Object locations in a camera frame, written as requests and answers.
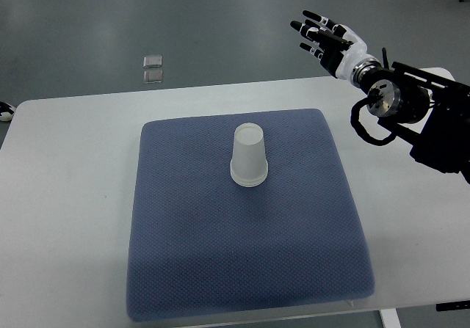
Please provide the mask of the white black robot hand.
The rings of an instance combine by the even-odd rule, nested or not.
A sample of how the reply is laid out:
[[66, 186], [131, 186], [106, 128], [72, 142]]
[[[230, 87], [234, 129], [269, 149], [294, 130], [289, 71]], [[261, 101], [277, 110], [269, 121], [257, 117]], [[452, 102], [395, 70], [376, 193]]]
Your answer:
[[308, 10], [303, 16], [303, 22], [291, 21], [290, 26], [306, 39], [300, 47], [317, 58], [332, 77], [358, 87], [361, 75], [381, 66], [350, 27]]

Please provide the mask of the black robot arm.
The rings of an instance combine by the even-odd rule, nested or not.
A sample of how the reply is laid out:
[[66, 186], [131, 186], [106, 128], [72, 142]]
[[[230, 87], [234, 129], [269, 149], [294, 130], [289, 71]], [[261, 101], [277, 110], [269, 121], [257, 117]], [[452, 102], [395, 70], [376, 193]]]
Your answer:
[[[375, 61], [354, 69], [352, 82], [366, 95], [350, 115], [363, 141], [384, 146], [400, 138], [411, 145], [416, 162], [469, 179], [469, 86], [402, 63]], [[360, 121], [362, 108], [377, 117], [387, 137], [369, 135]]]

